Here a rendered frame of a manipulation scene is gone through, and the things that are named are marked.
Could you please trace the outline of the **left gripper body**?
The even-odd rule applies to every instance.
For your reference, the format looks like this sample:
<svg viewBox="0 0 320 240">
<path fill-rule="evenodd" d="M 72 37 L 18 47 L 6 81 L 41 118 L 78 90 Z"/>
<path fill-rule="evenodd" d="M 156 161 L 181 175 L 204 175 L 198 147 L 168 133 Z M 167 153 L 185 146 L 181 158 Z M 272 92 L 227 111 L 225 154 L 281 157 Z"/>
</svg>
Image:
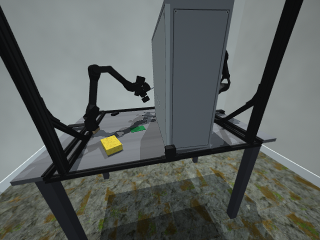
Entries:
<svg viewBox="0 0 320 240">
<path fill-rule="evenodd" d="M 142 88 L 142 86 L 141 86 L 141 88 Z M 142 88 L 142 89 L 143 89 L 143 88 Z M 142 98 L 143 103 L 145 103 L 145 102 L 147 102 L 147 101 L 150 100 L 150 98 L 148 97 L 148 95 L 146 96 L 146 93 L 144 93 L 144 89 L 143 89 L 142 94 L 139 94 L 139 95 L 141 95 L 141 96 L 143 97 L 143 98 Z"/>
</svg>

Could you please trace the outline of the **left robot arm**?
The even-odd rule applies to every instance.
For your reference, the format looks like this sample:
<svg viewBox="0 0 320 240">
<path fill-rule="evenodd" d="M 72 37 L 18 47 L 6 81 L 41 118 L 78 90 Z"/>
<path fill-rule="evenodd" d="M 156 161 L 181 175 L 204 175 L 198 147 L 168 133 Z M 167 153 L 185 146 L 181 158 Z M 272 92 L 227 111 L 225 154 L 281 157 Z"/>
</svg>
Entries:
<svg viewBox="0 0 320 240">
<path fill-rule="evenodd" d="M 109 73 L 115 79 L 117 79 L 127 91 L 134 92 L 135 96 L 139 96 L 139 94 L 146 93 L 150 91 L 150 86 L 145 82 L 145 77 L 138 76 L 136 77 L 136 82 L 130 82 L 126 80 L 122 75 L 120 75 L 112 66 L 98 66 L 96 64 L 92 64 L 88 66 L 88 75 L 90 79 L 89 83 L 89 101 L 85 111 L 84 124 L 86 127 L 85 131 L 95 131 L 100 126 L 98 126 L 98 122 L 96 117 L 98 117 L 100 108 L 97 107 L 97 91 L 98 91 L 98 81 L 101 76 L 101 73 Z M 141 88 L 142 87 L 142 88 Z M 88 117 L 88 118 L 87 118 Z"/>
</svg>

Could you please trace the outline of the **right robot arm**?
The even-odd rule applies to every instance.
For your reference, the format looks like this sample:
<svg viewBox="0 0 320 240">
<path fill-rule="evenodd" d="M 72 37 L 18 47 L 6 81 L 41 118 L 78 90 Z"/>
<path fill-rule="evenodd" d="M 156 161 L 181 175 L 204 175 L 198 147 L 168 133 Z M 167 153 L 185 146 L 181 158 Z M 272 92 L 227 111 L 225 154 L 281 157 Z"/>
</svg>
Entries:
<svg viewBox="0 0 320 240">
<path fill-rule="evenodd" d="M 229 54 L 228 51 L 225 51 L 225 57 L 224 57 L 224 63 L 223 63 L 223 69 L 222 69 L 222 78 L 221 78 L 221 82 L 220 82 L 220 88 L 219 88 L 219 94 L 221 92 L 225 92 L 229 89 L 230 87 L 230 74 L 229 74 L 229 69 L 228 69 L 228 64 L 227 64 L 227 60 L 229 58 Z M 224 79 L 227 79 L 228 83 L 222 83 L 222 81 Z"/>
</svg>

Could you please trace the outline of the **yellow sponge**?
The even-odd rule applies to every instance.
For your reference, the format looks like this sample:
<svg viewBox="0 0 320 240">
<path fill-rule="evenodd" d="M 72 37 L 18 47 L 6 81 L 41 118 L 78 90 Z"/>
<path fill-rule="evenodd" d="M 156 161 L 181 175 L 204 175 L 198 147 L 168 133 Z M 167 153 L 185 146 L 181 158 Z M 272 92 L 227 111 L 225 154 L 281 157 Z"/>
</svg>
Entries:
<svg viewBox="0 0 320 240">
<path fill-rule="evenodd" d="M 115 135 L 101 139 L 100 141 L 107 155 L 123 150 L 121 142 L 115 137 Z"/>
</svg>

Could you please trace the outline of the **green flat rectangular plate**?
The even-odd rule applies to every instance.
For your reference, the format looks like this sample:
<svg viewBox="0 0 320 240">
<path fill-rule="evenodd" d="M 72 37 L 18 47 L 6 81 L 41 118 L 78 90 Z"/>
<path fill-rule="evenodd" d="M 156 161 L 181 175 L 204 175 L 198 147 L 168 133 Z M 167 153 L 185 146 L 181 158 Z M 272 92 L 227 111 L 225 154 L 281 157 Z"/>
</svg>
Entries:
<svg viewBox="0 0 320 240">
<path fill-rule="evenodd" d="M 146 130 L 146 129 L 142 125 L 142 126 L 132 127 L 132 128 L 130 128 L 130 130 L 131 130 L 132 133 L 134 133 L 134 132 L 143 131 L 143 130 Z"/>
</svg>

